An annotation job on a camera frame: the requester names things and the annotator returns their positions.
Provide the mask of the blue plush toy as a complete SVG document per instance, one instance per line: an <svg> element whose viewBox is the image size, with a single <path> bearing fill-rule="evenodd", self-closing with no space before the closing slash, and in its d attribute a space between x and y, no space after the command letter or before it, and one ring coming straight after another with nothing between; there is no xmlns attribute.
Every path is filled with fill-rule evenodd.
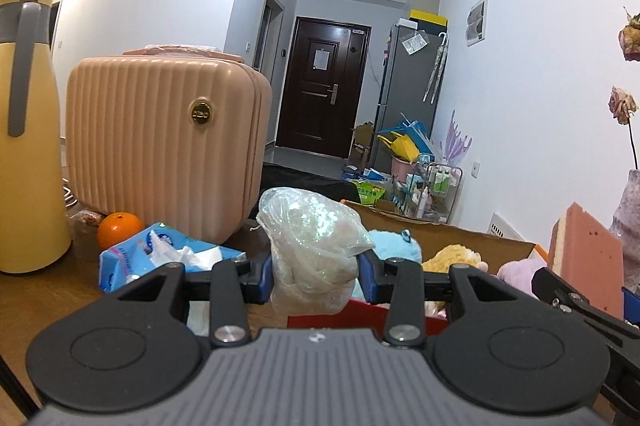
<svg viewBox="0 0 640 426"><path fill-rule="evenodd" d="M387 259L390 258L401 258L403 261L414 261L418 264L422 263L420 244L416 242L416 239L411 236L408 230L401 231L401 233L369 230L368 234L373 242L373 246L370 247L369 250L375 251L376 255L378 255L382 261L387 261ZM352 290L352 299L365 302L358 277Z"/></svg>

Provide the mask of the wall picture frame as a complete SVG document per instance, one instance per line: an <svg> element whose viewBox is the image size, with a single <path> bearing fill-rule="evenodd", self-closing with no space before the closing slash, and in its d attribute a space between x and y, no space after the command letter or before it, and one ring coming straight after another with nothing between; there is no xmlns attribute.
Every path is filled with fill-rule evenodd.
<svg viewBox="0 0 640 426"><path fill-rule="evenodd" d="M486 38L488 0L479 0L466 17L465 43L470 47Z"/></svg>

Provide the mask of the pink textured vase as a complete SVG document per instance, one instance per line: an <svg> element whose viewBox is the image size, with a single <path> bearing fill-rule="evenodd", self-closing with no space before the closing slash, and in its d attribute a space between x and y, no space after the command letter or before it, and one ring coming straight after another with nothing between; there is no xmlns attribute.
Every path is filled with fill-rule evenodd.
<svg viewBox="0 0 640 426"><path fill-rule="evenodd" d="M623 245L624 287L634 292L640 278L640 173L632 169L613 214L610 232Z"/></svg>

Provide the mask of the grey refrigerator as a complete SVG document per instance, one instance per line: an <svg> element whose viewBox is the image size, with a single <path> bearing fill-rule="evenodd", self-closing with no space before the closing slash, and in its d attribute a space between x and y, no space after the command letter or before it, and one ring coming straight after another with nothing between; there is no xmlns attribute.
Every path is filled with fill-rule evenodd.
<svg viewBox="0 0 640 426"><path fill-rule="evenodd" d="M423 20L414 28L398 20L390 29L369 159L380 172L390 172L392 164L381 137L390 138L392 131L403 131L410 123L424 136L432 134L443 79L436 58L445 34L445 27Z"/></svg>

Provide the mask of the pink layered sponge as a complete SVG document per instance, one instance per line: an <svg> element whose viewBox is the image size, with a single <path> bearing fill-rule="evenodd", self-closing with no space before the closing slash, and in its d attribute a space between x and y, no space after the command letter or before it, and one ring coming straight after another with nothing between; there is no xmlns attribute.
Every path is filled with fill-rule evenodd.
<svg viewBox="0 0 640 426"><path fill-rule="evenodd" d="M548 267L592 307L623 319L623 245L576 202L552 229Z"/></svg>

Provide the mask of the black chair back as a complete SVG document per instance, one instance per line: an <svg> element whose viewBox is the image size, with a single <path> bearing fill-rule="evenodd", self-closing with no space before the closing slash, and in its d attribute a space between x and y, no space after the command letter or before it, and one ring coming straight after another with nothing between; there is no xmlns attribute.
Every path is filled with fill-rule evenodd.
<svg viewBox="0 0 640 426"><path fill-rule="evenodd" d="M250 212L284 215L290 209L309 209L312 202L326 198L336 203L343 200L360 202L356 185L350 181L299 171L277 164L262 165L258 202Z"/></svg>

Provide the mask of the blue and yellow bags pile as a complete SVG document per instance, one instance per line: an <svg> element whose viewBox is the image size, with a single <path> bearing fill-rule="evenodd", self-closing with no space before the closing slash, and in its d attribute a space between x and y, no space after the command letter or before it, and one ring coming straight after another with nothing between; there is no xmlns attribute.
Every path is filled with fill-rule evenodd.
<svg viewBox="0 0 640 426"><path fill-rule="evenodd" d="M426 155L435 157L421 121L403 120L395 127L379 131L376 138L394 157L409 163L416 163Z"/></svg>

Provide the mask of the iridescent white mesh bag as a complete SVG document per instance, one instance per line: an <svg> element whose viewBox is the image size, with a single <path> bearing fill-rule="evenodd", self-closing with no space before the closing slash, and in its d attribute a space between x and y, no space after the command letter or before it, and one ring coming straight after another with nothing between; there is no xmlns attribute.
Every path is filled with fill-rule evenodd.
<svg viewBox="0 0 640 426"><path fill-rule="evenodd" d="M266 190L257 222L270 241L274 310L287 317L336 315L358 277L357 256L374 247L359 214L305 189Z"/></svg>

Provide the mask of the yellow thermos jug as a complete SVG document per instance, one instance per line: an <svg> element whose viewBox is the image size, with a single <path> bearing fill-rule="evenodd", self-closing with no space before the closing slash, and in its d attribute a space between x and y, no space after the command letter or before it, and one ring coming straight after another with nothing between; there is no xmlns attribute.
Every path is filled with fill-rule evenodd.
<svg viewBox="0 0 640 426"><path fill-rule="evenodd" d="M50 52L52 3L1 0L0 261L9 275L46 268L72 244Z"/></svg>

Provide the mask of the purple decorative plant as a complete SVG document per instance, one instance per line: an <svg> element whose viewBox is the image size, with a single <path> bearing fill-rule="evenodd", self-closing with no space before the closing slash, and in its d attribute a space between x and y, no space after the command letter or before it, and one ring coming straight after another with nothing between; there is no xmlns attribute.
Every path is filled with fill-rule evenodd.
<svg viewBox="0 0 640 426"><path fill-rule="evenodd" d="M452 111L444 145L444 159L448 166L458 166L472 146L473 138L463 135Z"/></svg>

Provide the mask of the dried pink roses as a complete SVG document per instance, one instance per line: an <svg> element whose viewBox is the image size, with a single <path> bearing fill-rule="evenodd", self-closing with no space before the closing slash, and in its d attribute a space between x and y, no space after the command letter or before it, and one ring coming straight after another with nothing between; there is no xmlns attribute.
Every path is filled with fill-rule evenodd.
<svg viewBox="0 0 640 426"><path fill-rule="evenodd" d="M620 46L626 64L639 63L639 15L633 14L626 6L623 7L626 20L618 31L617 42ZM613 85L608 96L608 111L612 119L626 128L632 157L632 167L638 171L639 157L634 139L634 118L639 114L639 98L634 94L631 85L630 70L626 71L623 84Z"/></svg>

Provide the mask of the yellow plush toy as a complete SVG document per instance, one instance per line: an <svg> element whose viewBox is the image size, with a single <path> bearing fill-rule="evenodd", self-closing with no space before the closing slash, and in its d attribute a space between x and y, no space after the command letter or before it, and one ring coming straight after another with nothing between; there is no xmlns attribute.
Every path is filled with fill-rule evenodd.
<svg viewBox="0 0 640 426"><path fill-rule="evenodd" d="M434 257L424 261L422 268L425 272L447 273L449 267L455 264L466 264L480 271L487 272L488 264L482 256L461 244L451 244L440 250ZM426 302L425 314L428 317L445 316L444 302Z"/></svg>

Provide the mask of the blue soft tissue pack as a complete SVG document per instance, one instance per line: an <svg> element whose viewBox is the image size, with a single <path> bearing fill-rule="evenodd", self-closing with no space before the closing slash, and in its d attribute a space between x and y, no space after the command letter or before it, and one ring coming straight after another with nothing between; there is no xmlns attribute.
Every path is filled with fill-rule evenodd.
<svg viewBox="0 0 640 426"><path fill-rule="evenodd" d="M168 263L186 272L208 271L226 259L246 258L244 252L187 237L163 223L155 223L100 254L99 287L105 294L142 278Z"/></svg>

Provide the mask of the lilac fluffy towel roll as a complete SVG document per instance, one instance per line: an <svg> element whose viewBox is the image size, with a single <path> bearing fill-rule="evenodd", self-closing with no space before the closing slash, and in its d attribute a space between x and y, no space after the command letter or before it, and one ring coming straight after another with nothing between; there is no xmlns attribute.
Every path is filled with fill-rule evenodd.
<svg viewBox="0 0 640 426"><path fill-rule="evenodd" d="M546 266L547 261L538 256L523 258L519 261L509 261L500 267L497 278L511 285L511 287L535 297L532 290L534 274Z"/></svg>

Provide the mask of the orange fruit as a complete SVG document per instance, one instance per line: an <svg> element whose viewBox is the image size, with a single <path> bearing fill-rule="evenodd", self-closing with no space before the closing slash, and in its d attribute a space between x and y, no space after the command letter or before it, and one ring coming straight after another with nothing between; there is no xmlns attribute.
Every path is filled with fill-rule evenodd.
<svg viewBox="0 0 640 426"><path fill-rule="evenodd" d="M101 221L96 233L96 241L101 251L130 239L144 229L142 221L134 214L116 212Z"/></svg>

